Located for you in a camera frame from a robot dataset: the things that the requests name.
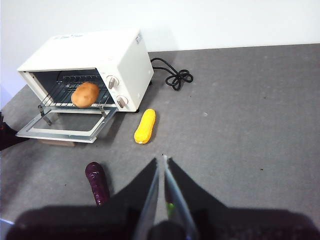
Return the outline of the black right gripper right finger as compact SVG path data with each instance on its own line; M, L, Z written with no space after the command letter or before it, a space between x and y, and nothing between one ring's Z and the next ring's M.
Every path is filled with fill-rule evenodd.
M165 160L168 219L188 240L318 240L304 214L285 209L228 207L200 187L172 158Z

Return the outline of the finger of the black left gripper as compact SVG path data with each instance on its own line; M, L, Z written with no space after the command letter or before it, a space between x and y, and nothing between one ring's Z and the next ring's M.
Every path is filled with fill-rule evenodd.
M5 150L16 144L25 142L28 138L16 136L17 131L12 129L5 121L4 116L0 113L0 150Z

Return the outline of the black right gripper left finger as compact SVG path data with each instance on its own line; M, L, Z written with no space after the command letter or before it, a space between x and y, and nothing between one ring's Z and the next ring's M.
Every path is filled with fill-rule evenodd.
M155 219L159 167L153 158L101 206L52 205L23 212L7 240L145 240Z

